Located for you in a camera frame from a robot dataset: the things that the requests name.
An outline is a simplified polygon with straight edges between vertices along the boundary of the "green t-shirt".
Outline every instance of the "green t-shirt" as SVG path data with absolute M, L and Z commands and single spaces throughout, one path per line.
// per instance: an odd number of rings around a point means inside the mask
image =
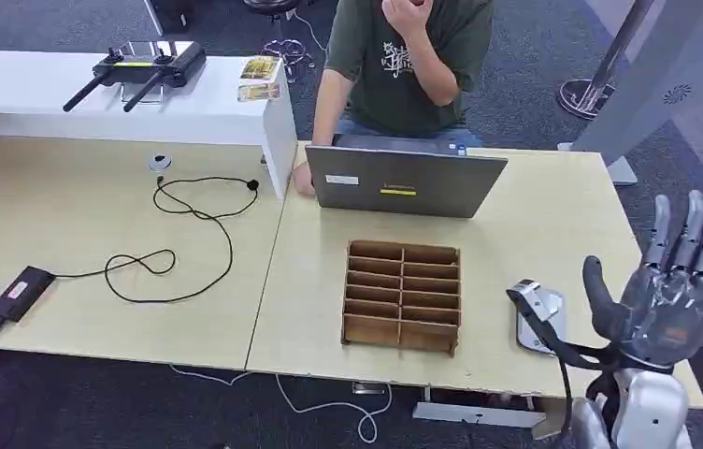
M 434 0 L 426 31 L 463 91 L 476 88 L 492 16 L 493 0 Z M 339 0 L 326 67 L 354 81 L 347 107 L 354 120 L 383 132 L 427 134 L 464 120 L 461 95 L 439 107 L 423 91 L 381 0 Z

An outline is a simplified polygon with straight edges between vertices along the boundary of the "white label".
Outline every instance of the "white label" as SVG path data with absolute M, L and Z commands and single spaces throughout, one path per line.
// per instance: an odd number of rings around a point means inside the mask
M 356 176 L 326 175 L 326 179 L 330 184 L 360 185 L 360 179 Z
M 27 289 L 27 286 L 29 286 L 29 284 L 24 281 L 17 283 L 16 286 L 13 287 L 12 290 L 10 290 L 10 293 L 7 294 L 7 297 L 9 297 L 10 299 L 18 298 L 19 295 Z

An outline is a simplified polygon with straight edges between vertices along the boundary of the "floor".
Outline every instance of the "floor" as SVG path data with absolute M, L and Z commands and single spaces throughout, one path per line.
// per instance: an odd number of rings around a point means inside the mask
M 255 51 L 272 36 L 266 20 L 252 16 L 238 0 L 200 4 L 203 13 L 188 36 L 212 52 Z M 495 147 L 550 149 L 574 139 L 585 123 L 559 109 L 552 93 L 564 80 L 593 73 L 628 4 L 498 0 L 481 88 L 466 99 L 470 128 Z M 325 42 L 334 10 L 333 0 L 319 0 L 299 12 Z M 287 23 L 286 33 L 310 42 L 300 22 Z M 125 40 L 152 37 L 141 0 L 0 0 L 0 50 L 98 52 Z M 321 65 L 321 52 L 309 46 Z M 627 64 L 620 62 L 621 67 Z M 303 73 L 292 86 L 301 138 L 310 135 L 316 75 Z M 620 189 L 619 197 L 645 243 L 654 195 L 670 195 L 680 219 L 687 191 L 703 191 L 703 105 L 663 126 L 628 159 L 641 182 Z M 607 264 L 607 255 L 600 256 Z M 0 448 L 203 449 L 217 442 L 241 449 L 366 447 L 356 435 L 359 413 L 338 408 L 296 415 L 267 375 L 225 387 L 143 363 L 18 353 L 1 353 L 0 362 Z M 232 377 L 229 372 L 212 373 Z M 333 381 L 287 378 L 285 387 L 298 407 L 353 399 L 373 409 L 382 400 L 352 398 L 348 384 Z M 414 421 L 409 413 L 417 394 L 412 388 L 395 389 L 393 407 L 377 416 L 379 439 L 372 446 L 547 447 L 546 442 L 532 442 L 524 430 Z M 703 448 L 703 412 L 691 412 L 688 426 L 694 446 Z

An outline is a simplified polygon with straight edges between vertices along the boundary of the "man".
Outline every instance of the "man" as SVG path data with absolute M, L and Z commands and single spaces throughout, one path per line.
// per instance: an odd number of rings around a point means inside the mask
M 476 87 L 492 15 L 492 0 L 339 0 L 313 144 L 340 133 L 479 146 L 463 126 L 460 93 Z M 299 193 L 315 194 L 307 163 L 293 176 Z

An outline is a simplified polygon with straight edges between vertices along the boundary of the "cardboard compartment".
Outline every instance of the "cardboard compartment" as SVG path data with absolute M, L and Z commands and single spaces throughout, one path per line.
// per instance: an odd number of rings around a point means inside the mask
M 407 262 L 401 274 L 412 278 L 459 279 L 459 266 Z
M 350 313 L 352 315 L 378 316 L 380 318 L 398 319 L 398 304 L 346 298 L 343 312 Z
M 459 294 L 459 281 L 455 279 L 409 278 L 405 276 L 401 287 L 404 290 L 415 292 Z
M 458 265 L 459 250 L 447 246 L 404 245 L 404 262 Z
M 398 304 L 401 292 L 389 288 L 363 287 L 362 285 L 346 285 L 346 298 L 364 299 L 366 301 L 392 302 Z
M 401 278 L 363 271 L 349 271 L 346 273 L 346 284 L 399 289 L 401 288 Z
M 343 342 L 398 344 L 398 320 L 372 316 L 343 315 Z
M 435 309 L 433 307 L 403 306 L 401 308 L 401 319 L 454 326 L 459 326 L 460 324 L 459 311 Z
M 442 351 L 453 355 L 457 340 L 457 326 L 401 322 L 400 345 L 405 348 Z
M 349 257 L 349 270 L 385 274 L 388 276 L 401 276 L 401 262 L 352 256 Z
M 459 262 L 450 247 L 350 241 L 341 341 L 453 356 L 462 321 Z
M 349 255 L 402 261 L 403 248 L 386 241 L 353 240 L 349 245 Z
M 440 309 L 459 309 L 458 295 L 447 293 L 401 292 L 401 305 L 418 307 L 436 307 Z

